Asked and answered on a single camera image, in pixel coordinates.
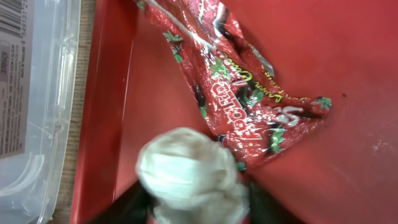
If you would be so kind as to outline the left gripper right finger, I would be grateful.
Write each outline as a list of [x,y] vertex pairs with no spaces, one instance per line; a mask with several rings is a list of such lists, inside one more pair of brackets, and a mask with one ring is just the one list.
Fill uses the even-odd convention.
[[249,201],[250,224],[304,224],[255,182],[249,184]]

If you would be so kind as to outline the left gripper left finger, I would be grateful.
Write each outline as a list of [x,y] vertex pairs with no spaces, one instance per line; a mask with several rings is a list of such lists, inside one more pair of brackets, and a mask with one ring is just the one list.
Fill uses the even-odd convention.
[[152,197],[140,182],[134,183],[89,224],[146,224]]

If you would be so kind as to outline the red candy wrapper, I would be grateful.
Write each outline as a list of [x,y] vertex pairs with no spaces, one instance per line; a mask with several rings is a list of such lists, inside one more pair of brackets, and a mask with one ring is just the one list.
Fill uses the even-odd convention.
[[331,100],[286,93],[221,1],[137,6],[162,31],[211,132],[246,167],[275,158],[327,118]]

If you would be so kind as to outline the white tissue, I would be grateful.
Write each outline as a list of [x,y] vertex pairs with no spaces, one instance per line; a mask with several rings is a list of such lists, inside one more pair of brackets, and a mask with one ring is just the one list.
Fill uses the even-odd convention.
[[239,224],[249,214],[249,190],[230,151],[190,128],[149,141],[136,174],[154,198],[156,223]]

